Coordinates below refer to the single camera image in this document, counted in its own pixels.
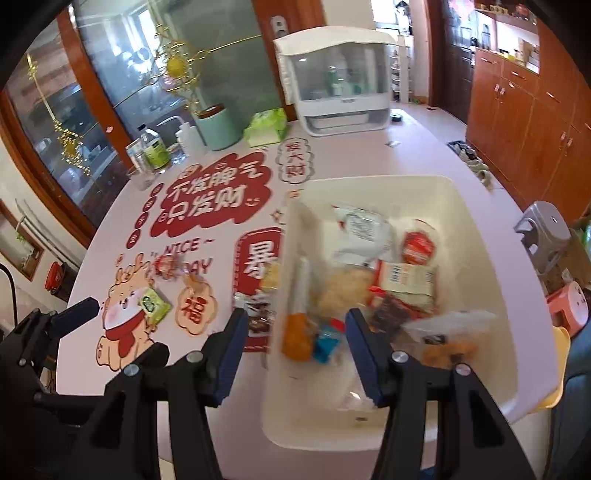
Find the white plastic bin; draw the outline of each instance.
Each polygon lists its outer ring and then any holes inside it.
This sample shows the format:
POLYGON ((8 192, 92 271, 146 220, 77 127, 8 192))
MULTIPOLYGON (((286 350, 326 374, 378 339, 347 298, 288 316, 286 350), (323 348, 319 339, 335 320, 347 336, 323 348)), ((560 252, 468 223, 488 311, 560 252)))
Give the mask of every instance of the white plastic bin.
MULTIPOLYGON (((479 346, 478 360, 472 366, 505 415, 514 407, 518 395, 530 394, 518 391, 516 345, 501 288, 480 232, 453 182, 440 176, 316 180, 307 185, 288 211, 277 319, 272 328, 262 406, 262 427, 269 440, 304 450, 368 450, 379 448, 384 433, 387 408, 369 413, 335 408, 355 376, 352 360, 346 361, 343 368, 328 370, 313 360, 294 362, 281 353, 299 256, 310 259, 313 279, 322 284, 336 249, 334 203, 375 209, 387 215, 398 234, 397 243, 413 219, 432 225, 439 242, 436 293, 440 312, 495 313, 497 321, 488 341, 479 346)), ((433 441, 436 435, 437 406, 430 403, 426 441, 433 441)))

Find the green tissue pack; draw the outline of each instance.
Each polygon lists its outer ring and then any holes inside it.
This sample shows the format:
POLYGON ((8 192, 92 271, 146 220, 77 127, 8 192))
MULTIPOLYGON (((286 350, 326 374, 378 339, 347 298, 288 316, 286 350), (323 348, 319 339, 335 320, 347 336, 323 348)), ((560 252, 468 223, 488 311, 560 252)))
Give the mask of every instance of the green tissue pack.
POLYGON ((287 131, 287 116, 283 108, 265 110, 252 116, 244 130, 244 138, 251 147, 279 143, 287 131))

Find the pink stool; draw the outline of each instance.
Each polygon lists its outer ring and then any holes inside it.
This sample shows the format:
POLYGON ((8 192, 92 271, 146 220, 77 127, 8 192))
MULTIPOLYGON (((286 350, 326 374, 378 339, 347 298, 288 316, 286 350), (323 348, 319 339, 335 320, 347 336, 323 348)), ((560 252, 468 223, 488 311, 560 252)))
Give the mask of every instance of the pink stool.
POLYGON ((572 281, 546 297, 550 314, 562 314, 564 328, 574 337, 585 326, 589 318, 589 306, 579 284, 572 281))

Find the white bottle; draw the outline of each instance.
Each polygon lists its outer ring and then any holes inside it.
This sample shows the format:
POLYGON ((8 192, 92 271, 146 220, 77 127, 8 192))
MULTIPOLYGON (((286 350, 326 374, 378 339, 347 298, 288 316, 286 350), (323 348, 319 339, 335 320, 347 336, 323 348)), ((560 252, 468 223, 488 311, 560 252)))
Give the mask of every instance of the white bottle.
POLYGON ((196 126, 191 126, 189 122, 183 122, 176 135, 185 155, 191 160, 196 160, 207 152, 199 130, 196 126))

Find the shelf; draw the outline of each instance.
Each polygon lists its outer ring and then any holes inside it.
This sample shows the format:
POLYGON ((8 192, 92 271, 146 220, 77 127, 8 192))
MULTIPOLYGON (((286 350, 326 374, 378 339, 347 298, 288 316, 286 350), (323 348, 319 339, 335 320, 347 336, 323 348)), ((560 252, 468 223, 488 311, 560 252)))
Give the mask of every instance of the shelf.
POLYGON ((481 10, 480 8, 475 8, 474 10, 481 14, 485 14, 487 17, 495 19, 497 22, 522 28, 528 32, 535 33, 536 35, 538 34, 538 27, 534 22, 523 20, 522 18, 514 17, 513 15, 497 14, 490 10, 481 10))

